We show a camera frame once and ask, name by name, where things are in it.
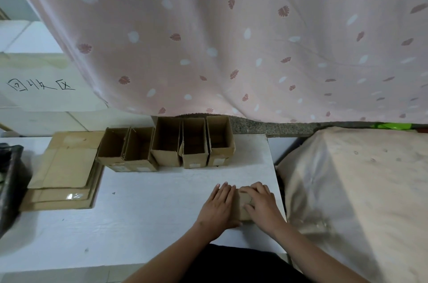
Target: person's left hand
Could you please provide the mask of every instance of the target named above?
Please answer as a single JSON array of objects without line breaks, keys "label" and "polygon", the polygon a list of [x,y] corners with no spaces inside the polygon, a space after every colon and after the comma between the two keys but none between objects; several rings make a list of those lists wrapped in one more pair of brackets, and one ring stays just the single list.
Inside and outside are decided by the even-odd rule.
[{"label": "person's left hand", "polygon": [[202,230],[210,242],[220,237],[226,229],[242,225],[240,221],[229,219],[235,190],[236,186],[230,186],[227,182],[221,188],[220,184],[217,184],[202,206],[193,226]]}]

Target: person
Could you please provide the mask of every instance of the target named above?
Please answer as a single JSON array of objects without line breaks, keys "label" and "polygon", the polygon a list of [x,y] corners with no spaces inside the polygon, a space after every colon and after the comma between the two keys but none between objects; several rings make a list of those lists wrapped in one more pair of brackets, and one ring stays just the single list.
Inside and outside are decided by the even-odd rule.
[{"label": "person", "polygon": [[230,219],[236,187],[217,184],[195,224],[175,243],[144,264],[123,283],[153,282],[368,282],[311,243],[284,220],[275,196],[260,182],[240,188],[254,223],[281,245],[302,273],[277,254],[217,246],[211,241],[241,225]]}]

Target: forearm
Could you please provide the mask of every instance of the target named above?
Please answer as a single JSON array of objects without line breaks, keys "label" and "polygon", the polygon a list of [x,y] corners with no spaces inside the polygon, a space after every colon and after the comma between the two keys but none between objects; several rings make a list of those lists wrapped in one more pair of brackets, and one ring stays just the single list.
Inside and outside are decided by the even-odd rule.
[{"label": "forearm", "polygon": [[178,282],[208,243],[202,230],[193,226],[123,283]]},{"label": "forearm", "polygon": [[310,242],[288,223],[278,227],[273,238],[291,256],[303,274],[316,282],[367,282]]}]

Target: small cardboard box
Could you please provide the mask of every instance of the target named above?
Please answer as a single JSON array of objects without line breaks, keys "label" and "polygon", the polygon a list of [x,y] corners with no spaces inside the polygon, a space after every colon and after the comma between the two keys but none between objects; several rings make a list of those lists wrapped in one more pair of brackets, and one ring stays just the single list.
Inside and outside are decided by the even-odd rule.
[{"label": "small cardboard box", "polygon": [[224,166],[235,153],[235,140],[228,116],[207,116],[208,167]]},{"label": "small cardboard box", "polygon": [[97,163],[93,169],[93,181],[89,194],[86,199],[61,199],[58,201],[43,201],[33,203],[32,194],[27,193],[22,200],[19,210],[23,211],[44,211],[44,210],[72,210],[72,209],[90,209],[93,207],[95,202],[95,195],[98,191],[99,184],[101,182],[102,173],[104,166]]},{"label": "small cardboard box", "polygon": [[82,188],[28,189],[24,197],[24,204],[88,199],[96,174],[100,169],[102,171],[104,166],[102,166],[98,161],[94,161],[89,174],[88,183]]},{"label": "small cardboard box", "polygon": [[150,150],[153,144],[154,127],[131,128],[125,151],[125,167],[131,171],[158,171],[158,163]]},{"label": "small cardboard box", "polygon": [[97,160],[115,172],[131,171],[125,166],[125,150],[130,128],[107,128],[98,149]]},{"label": "small cardboard box", "polygon": [[82,188],[88,183],[104,131],[56,132],[28,188]]},{"label": "small cardboard box", "polygon": [[152,154],[159,166],[179,167],[181,118],[159,117],[154,130]]},{"label": "small cardboard box", "polygon": [[208,144],[204,118],[184,118],[181,125],[183,141],[179,156],[183,158],[183,167],[206,167]]},{"label": "small cardboard box", "polygon": [[232,210],[230,212],[231,220],[252,221],[247,210],[243,207],[245,204],[253,205],[253,199],[248,193],[235,191],[232,201]]}]

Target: beige fabric cover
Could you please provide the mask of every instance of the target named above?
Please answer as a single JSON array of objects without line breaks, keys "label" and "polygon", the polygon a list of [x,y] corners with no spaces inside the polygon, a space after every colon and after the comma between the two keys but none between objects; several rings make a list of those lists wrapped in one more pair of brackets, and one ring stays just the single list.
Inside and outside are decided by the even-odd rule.
[{"label": "beige fabric cover", "polygon": [[428,135],[318,131],[277,167],[288,221],[372,282],[428,282]]},{"label": "beige fabric cover", "polygon": [[428,0],[29,2],[125,111],[428,122]]}]

